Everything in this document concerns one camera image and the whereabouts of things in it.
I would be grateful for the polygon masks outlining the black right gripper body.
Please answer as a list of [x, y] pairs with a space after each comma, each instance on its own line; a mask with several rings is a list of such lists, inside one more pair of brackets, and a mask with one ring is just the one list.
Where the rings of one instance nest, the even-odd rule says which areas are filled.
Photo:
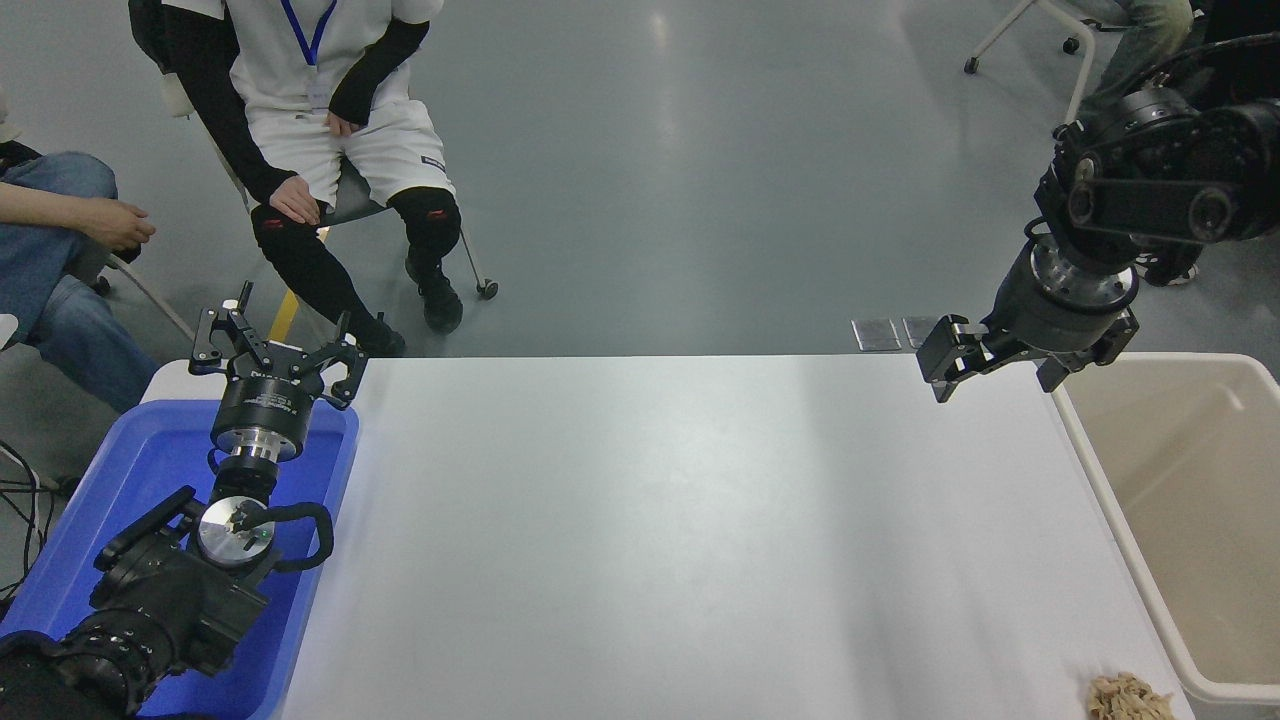
[[1073, 263], [1060, 249], [1023, 249], [986, 324], [1039, 351], [1083, 351], [1129, 309], [1137, 292], [1132, 266], [1096, 272]]

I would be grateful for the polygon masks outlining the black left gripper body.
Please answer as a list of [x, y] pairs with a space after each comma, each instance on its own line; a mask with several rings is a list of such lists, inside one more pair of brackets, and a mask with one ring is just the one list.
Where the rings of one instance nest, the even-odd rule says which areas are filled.
[[236, 430], [270, 430], [291, 443], [308, 433], [315, 400], [324, 395], [320, 375], [287, 379], [253, 370], [230, 374], [212, 424], [212, 442], [229, 443]]

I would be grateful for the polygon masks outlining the person's right hand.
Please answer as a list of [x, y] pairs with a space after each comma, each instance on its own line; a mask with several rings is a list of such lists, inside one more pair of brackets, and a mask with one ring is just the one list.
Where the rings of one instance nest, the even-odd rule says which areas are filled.
[[283, 181], [271, 193], [268, 205], [300, 224], [319, 225], [323, 219], [320, 202], [300, 176], [291, 176]]

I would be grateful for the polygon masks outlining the person's hand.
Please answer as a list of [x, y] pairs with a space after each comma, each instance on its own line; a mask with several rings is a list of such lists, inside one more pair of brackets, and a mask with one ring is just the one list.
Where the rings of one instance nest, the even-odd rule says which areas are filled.
[[111, 251], [140, 249], [157, 232], [148, 214], [115, 199], [84, 199], [79, 232]]

